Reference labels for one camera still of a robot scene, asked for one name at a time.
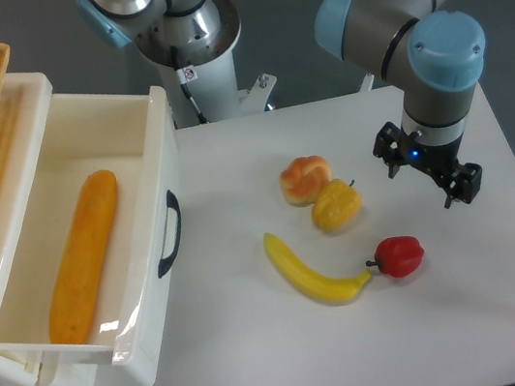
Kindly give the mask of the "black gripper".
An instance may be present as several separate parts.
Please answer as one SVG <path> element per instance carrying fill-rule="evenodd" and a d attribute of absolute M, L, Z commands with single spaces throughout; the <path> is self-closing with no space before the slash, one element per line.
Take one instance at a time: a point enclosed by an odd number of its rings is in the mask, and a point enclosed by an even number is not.
<path fill-rule="evenodd" d="M 471 203 L 482 182 L 482 166 L 460 164 L 458 151 L 461 141 L 462 136 L 459 135 L 449 143 L 425 145 L 420 134 L 406 134 L 388 121 L 376 135 L 373 155 L 388 167 L 389 179 L 393 179 L 404 165 L 430 176 L 446 193 L 443 206 L 450 209 L 454 202 Z"/>

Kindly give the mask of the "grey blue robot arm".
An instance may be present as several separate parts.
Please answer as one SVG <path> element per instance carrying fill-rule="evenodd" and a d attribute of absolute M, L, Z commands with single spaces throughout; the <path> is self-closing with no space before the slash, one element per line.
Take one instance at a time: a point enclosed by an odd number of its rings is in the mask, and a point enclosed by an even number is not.
<path fill-rule="evenodd" d="M 446 0 L 323 0 L 315 37 L 326 52 L 404 94 L 399 125 L 388 124 L 374 155 L 396 174 L 404 165 L 441 188 L 448 203 L 473 201 L 482 168 L 458 151 L 483 72 L 485 36 L 475 19 L 445 12 Z M 180 128 L 239 117 L 232 52 L 240 18 L 230 0 L 77 0 L 109 45 L 136 45 L 155 66 Z"/>

